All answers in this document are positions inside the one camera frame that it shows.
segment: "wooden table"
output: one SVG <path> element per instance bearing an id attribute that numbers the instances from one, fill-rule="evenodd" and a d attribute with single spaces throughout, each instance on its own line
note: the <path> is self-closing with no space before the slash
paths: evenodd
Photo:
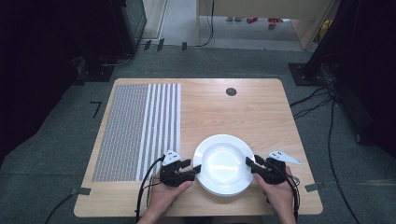
<path id="1" fill-rule="evenodd" d="M 212 15 L 213 0 L 196 0 L 196 37 L 200 45 L 200 17 Z M 315 38 L 336 0 L 215 0 L 213 16 L 291 19 L 303 49 Z"/>
<path id="2" fill-rule="evenodd" d="M 93 147 L 82 187 L 92 189 L 79 195 L 75 207 L 78 217 L 133 217 L 140 181 L 92 182 L 92 174 L 102 144 L 115 88 L 123 84 L 180 83 L 180 148 L 185 159 L 208 136 L 226 133 L 246 142 L 254 154 L 283 150 L 302 162 L 289 164 L 300 178 L 300 214 L 319 214 L 322 204 L 317 191 L 306 192 L 314 183 L 282 83 L 278 79 L 168 79 L 122 78 L 116 80 Z M 237 94 L 226 94 L 235 88 Z M 143 197 L 142 214 L 146 210 Z M 169 217 L 187 216 L 261 216 L 272 214 L 270 206 L 255 183 L 233 197 L 219 197 L 204 190 L 198 182 L 171 206 Z"/>

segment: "black circular hole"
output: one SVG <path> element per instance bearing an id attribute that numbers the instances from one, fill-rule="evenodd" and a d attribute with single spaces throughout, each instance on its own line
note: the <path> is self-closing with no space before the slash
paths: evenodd
<path id="1" fill-rule="evenodd" d="M 234 89 L 234 88 L 228 88 L 225 92 L 229 96 L 235 96 L 236 95 L 236 89 Z"/>

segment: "white ceramic plate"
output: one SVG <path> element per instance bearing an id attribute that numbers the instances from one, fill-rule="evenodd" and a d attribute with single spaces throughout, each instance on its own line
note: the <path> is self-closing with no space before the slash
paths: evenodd
<path id="1" fill-rule="evenodd" d="M 234 196 L 244 191 L 253 179 L 246 157 L 254 160 L 244 141 L 217 134 L 206 138 L 195 150 L 193 167 L 202 165 L 196 177 L 204 189 L 222 197 Z"/>

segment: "human hand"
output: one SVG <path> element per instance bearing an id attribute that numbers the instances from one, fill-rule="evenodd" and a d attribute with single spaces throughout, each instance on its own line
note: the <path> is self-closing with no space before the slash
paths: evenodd
<path id="1" fill-rule="evenodd" d="M 286 166 L 286 174 L 291 176 L 289 166 Z M 260 185 L 262 193 L 267 196 L 268 201 L 275 210 L 280 223 L 296 223 L 293 214 L 293 193 L 287 181 L 278 184 L 270 185 L 265 183 L 262 177 L 258 174 L 253 174 L 257 184 Z"/>
<path id="2" fill-rule="evenodd" d="M 169 207 L 177 200 L 178 195 L 191 187 L 192 182 L 186 181 L 177 188 L 168 187 L 160 183 L 160 172 L 153 179 L 151 187 L 148 210 L 140 218 L 139 224 L 155 223 L 160 217 L 163 217 Z"/>

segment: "striped mat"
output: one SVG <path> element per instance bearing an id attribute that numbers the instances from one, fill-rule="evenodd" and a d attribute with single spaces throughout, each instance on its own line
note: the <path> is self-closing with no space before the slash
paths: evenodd
<path id="1" fill-rule="evenodd" d="M 142 180 L 168 149 L 179 153 L 180 90 L 180 84 L 116 87 L 93 182 Z"/>

